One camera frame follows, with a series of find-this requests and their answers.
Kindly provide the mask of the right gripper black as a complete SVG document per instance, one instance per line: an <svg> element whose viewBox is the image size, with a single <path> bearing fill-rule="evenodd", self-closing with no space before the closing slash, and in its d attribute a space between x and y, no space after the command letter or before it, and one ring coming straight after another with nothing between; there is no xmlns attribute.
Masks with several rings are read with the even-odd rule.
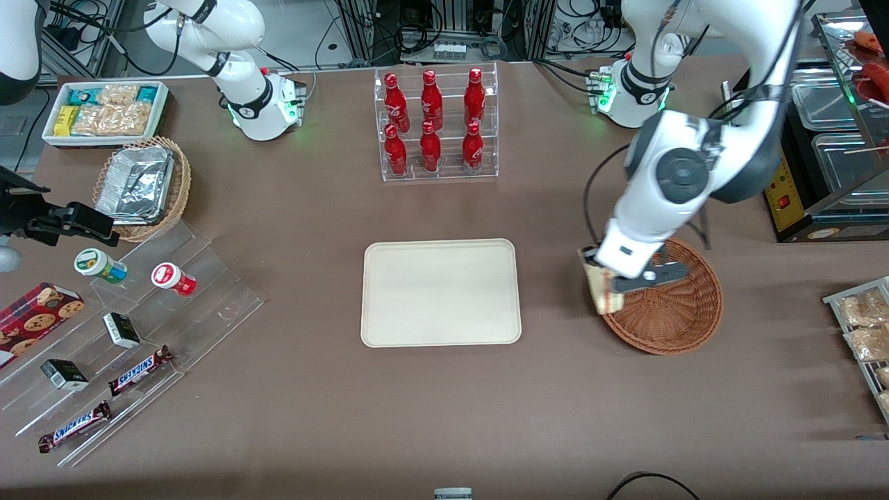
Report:
<svg viewBox="0 0 889 500"><path fill-rule="evenodd" d="M32 183L22 175L1 167L1 234L36 240L56 246L62 236L79 236L116 247L119 234L114 219L84 203L66 208L49 208L45 193L51 189Z"/></svg>

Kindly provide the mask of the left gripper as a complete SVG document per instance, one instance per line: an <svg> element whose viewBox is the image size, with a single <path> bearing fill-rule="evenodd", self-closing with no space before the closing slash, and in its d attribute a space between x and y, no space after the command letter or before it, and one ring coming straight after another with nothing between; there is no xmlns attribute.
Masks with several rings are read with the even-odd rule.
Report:
<svg viewBox="0 0 889 500"><path fill-rule="evenodd" d="M598 247L582 248L582 262L620 275L613 279L614 292L635 292L686 279L689 268L682 262L650 263L658 250L658 241L636 241L621 230L606 230Z"/></svg>

